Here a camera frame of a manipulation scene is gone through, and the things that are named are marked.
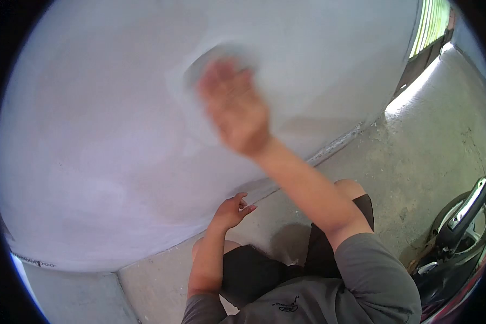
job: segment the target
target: white wall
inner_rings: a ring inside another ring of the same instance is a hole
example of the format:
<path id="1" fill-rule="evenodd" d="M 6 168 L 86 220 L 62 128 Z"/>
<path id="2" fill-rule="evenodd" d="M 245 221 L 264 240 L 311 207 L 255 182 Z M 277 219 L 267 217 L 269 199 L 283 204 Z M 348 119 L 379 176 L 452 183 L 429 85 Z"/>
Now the white wall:
<path id="1" fill-rule="evenodd" d="M 459 10 L 457 10 L 457 13 L 454 33 L 450 42 L 455 48 L 459 48 L 467 56 L 486 80 L 486 59 L 477 41 L 477 36 L 475 36 Z"/>
<path id="2" fill-rule="evenodd" d="M 115 270 L 204 230 L 238 191 L 264 197 L 275 185 L 218 143 L 187 68 L 220 42 L 244 48 L 273 133 L 309 159 L 384 110 L 418 10 L 416 0 L 56 1 L 0 116 L 11 249 L 55 269 Z"/>

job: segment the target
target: hand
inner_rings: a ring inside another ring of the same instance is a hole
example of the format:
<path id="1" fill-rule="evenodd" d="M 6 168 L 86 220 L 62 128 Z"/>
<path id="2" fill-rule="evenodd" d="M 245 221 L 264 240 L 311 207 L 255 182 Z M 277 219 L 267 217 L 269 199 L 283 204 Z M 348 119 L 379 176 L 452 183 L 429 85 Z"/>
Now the hand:
<path id="1" fill-rule="evenodd" d="M 250 71 L 236 72 L 235 65 L 233 59 L 211 62 L 197 90 L 221 141 L 252 158 L 271 138 L 269 109 L 256 92 Z"/>
<path id="2" fill-rule="evenodd" d="M 209 227 L 228 231 L 238 225 L 243 217 L 257 208 L 254 205 L 247 206 L 247 203 L 243 200 L 243 197 L 246 196 L 246 192 L 240 192 L 234 197 L 226 199 L 214 214 Z"/>

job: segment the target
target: t-shirt sleeve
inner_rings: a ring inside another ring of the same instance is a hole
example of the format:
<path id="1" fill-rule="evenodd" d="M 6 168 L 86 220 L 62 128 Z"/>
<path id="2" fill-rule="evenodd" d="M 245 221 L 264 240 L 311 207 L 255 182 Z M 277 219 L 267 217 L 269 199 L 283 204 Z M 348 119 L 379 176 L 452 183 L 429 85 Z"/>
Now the t-shirt sleeve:
<path id="1" fill-rule="evenodd" d="M 185 304 L 182 324 L 218 324 L 227 317 L 220 298 L 213 295 L 193 295 Z"/>
<path id="2" fill-rule="evenodd" d="M 375 323 L 419 323 L 421 301 L 416 284 L 372 233 L 343 241 L 335 261 L 346 288 Z"/>

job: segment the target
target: left hand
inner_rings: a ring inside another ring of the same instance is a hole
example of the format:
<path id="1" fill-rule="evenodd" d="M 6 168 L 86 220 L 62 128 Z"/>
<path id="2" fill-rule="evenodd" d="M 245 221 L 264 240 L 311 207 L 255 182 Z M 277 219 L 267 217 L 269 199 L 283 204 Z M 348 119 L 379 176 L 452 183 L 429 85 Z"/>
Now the left hand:
<path id="1" fill-rule="evenodd" d="M 243 200 L 243 197 L 246 196 L 246 192 L 240 192 L 234 197 L 226 199 L 214 214 L 209 227 L 228 231 L 238 225 L 243 217 L 256 209 L 254 205 L 247 206 Z"/>

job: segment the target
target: black tire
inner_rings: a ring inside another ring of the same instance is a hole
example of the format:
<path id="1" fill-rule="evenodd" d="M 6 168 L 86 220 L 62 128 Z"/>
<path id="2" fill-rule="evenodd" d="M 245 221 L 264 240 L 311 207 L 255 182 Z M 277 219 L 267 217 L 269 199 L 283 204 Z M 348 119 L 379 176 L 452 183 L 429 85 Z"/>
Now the black tire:
<path id="1" fill-rule="evenodd" d="M 455 197 L 450 203 L 448 203 L 445 206 L 445 208 L 443 208 L 440 211 L 440 213 L 437 215 L 436 219 L 434 220 L 434 224 L 432 224 L 432 227 L 430 228 L 430 234 L 428 236 L 428 239 L 429 240 L 432 239 L 434 236 L 437 235 L 437 229 L 441 225 L 441 222 L 444 220 L 444 218 L 445 218 L 446 214 L 448 213 L 448 211 L 450 211 L 452 208 L 454 208 L 454 206 L 457 205 L 458 203 L 460 203 L 461 201 L 463 201 L 466 198 L 468 198 L 468 196 L 470 195 L 470 192 L 471 191 L 466 191 L 465 193 L 462 193 L 459 196 Z M 481 237 L 480 237 L 477 245 L 478 246 L 483 246 L 485 243 L 486 243 L 486 230 L 481 235 Z M 475 253 L 476 251 L 477 251 L 477 249 L 472 249 L 468 253 L 466 253 L 466 255 L 462 255 L 462 254 L 460 254 L 460 255 L 461 255 L 461 257 L 465 257 L 465 256 L 469 255 L 470 253 Z"/>

